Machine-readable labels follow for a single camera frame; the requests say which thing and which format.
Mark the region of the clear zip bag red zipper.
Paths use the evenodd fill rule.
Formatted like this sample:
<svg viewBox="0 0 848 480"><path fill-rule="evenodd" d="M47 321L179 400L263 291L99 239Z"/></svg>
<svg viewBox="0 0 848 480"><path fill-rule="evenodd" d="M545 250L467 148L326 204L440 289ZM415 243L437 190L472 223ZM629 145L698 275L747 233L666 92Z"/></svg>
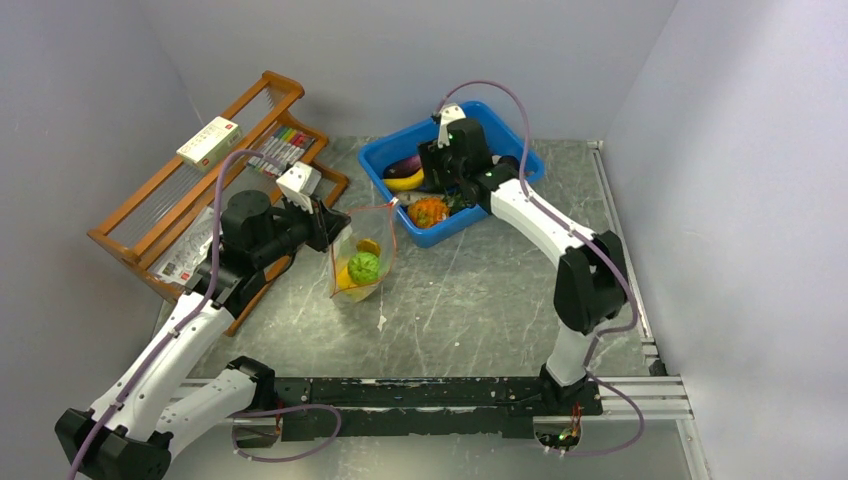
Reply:
<svg viewBox="0 0 848 480"><path fill-rule="evenodd" d="M391 272L396 257L394 231L399 201L347 212L350 224L331 244L329 293L336 303L358 303L371 296Z"/></svg>

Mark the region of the green bumpy fruit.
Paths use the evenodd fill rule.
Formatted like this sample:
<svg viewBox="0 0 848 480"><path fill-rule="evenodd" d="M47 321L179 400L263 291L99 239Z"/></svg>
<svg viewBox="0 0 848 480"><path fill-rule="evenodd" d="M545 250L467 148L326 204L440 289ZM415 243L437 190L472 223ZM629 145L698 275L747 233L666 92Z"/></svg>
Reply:
<svg viewBox="0 0 848 480"><path fill-rule="evenodd" d="M370 252L358 252L348 261L346 268L356 285L369 285L380 278L380 258Z"/></svg>

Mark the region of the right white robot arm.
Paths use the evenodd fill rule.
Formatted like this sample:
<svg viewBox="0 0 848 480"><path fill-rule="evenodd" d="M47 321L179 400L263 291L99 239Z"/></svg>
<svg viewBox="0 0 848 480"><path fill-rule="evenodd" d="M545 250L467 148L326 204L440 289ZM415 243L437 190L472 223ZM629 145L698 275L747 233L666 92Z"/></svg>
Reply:
<svg viewBox="0 0 848 480"><path fill-rule="evenodd" d="M509 161L496 161L480 122L440 113L435 139L419 144L425 184L452 189L472 206L506 222L529 239L556 269L555 346L540 371L542 406L562 414L588 378L597 328L627 302L623 246L611 231L596 233L554 209L520 179Z"/></svg>

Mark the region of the yellow banana bunch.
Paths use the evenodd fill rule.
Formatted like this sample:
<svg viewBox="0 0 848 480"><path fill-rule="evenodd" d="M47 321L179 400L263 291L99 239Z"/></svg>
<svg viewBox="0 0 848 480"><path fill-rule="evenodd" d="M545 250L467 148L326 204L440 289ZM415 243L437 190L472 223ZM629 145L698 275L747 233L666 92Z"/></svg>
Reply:
<svg viewBox="0 0 848 480"><path fill-rule="evenodd" d="M334 262L336 269L336 285L339 290L351 290L358 287L370 286L375 283L369 285L356 285L352 282L346 265L348 261L358 252L370 252L377 255L380 258L380 278L381 278L381 253L382 247L380 244L373 239L365 238L361 240L355 239L347 239L342 245L337 249L337 252L334 254Z"/></svg>

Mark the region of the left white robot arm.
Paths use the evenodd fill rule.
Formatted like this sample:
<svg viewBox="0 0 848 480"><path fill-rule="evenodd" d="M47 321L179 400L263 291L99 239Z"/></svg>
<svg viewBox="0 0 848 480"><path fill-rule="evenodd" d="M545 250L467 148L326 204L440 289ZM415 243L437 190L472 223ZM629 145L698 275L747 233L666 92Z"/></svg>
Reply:
<svg viewBox="0 0 848 480"><path fill-rule="evenodd" d="M219 421L261 416L278 403L274 371L245 356L197 392L173 394L206 349L266 285L266 269L302 247L327 252L350 217L314 196L282 206L257 190L215 200L210 242L173 314L127 371L84 410L70 408L55 432L70 476L160 479L171 461Z"/></svg>

